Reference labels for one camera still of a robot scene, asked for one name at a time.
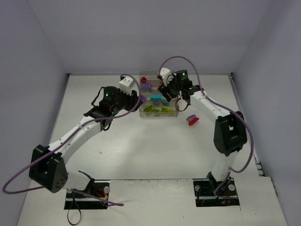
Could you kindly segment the green lego brick split off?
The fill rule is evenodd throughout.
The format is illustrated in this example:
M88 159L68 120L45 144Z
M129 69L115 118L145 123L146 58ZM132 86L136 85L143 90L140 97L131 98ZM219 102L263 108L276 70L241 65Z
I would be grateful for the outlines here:
M169 113L169 109L167 107L162 107L161 108L161 112L162 112L162 114L168 114Z

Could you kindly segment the green wide lego brick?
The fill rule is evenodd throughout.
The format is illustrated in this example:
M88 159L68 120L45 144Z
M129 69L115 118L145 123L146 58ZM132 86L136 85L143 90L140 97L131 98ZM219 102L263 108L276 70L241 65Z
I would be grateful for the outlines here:
M150 106L143 109L143 113L145 115L150 115L154 112L154 110L155 110L155 108L152 105L150 105Z

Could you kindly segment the purple butterfly lego piece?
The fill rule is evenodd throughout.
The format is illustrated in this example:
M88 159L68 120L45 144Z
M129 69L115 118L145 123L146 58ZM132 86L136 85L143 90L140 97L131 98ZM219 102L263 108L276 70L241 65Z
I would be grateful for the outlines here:
M141 98L140 98L141 101L145 102L147 100L147 97L141 95Z

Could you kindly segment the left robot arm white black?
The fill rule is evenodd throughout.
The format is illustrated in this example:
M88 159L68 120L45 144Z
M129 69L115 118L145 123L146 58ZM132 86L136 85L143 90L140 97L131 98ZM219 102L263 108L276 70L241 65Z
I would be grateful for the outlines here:
M131 94L114 86L102 87L101 90L102 100L97 105L92 103L93 107L73 129L47 146L38 145L32 152L29 177L52 193L62 189L86 190L92 178L84 173L68 172L66 164L69 159L90 138L107 131L113 119L120 117L120 111L135 112L142 104L139 90L132 90Z

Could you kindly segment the red curved lego piece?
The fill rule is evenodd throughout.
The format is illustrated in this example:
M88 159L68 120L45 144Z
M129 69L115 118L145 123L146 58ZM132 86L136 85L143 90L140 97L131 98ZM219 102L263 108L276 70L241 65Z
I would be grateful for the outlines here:
M198 120L199 120L198 117L191 118L191 119L189 120L189 123L188 123L189 126L194 125Z

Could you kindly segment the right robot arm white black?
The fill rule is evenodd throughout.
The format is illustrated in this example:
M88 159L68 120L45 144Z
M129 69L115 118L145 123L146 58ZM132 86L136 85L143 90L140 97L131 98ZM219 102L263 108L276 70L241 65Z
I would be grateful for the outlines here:
M237 153L247 142L246 127L238 118L243 117L242 113L231 113L213 104L200 85L193 85L187 70L172 72L162 68L157 78L163 81L158 91L168 102L181 97L214 123L214 146L219 153L207 178L211 186L217 188L227 181Z

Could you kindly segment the purple rounded lego brick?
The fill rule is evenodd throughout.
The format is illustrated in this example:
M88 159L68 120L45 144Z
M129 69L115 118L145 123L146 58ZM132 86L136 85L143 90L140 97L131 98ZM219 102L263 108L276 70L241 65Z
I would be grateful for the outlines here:
M145 82L145 83L141 84L141 90L142 91L148 91L148 92L150 92L151 88L152 88L152 85L149 82Z

